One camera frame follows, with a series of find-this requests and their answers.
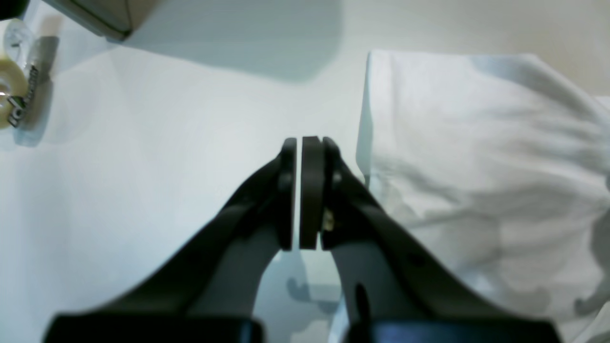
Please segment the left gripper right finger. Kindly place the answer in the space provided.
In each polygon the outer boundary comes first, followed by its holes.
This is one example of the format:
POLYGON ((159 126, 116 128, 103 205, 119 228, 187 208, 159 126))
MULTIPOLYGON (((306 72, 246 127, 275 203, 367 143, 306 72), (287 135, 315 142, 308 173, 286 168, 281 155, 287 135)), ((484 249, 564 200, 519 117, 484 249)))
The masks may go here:
POLYGON ((329 137, 303 137, 299 247, 337 267, 345 343, 558 343, 551 323, 484 300, 391 219, 329 137))

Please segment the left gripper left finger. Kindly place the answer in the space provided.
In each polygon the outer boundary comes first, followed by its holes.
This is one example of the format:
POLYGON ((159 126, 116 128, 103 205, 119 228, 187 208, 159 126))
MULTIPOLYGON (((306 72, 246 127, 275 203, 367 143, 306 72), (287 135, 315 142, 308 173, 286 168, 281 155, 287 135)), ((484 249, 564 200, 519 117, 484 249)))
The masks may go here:
POLYGON ((174 256, 92 311, 55 317, 46 343, 261 343, 261 278, 292 247, 295 138, 243 182, 174 256))

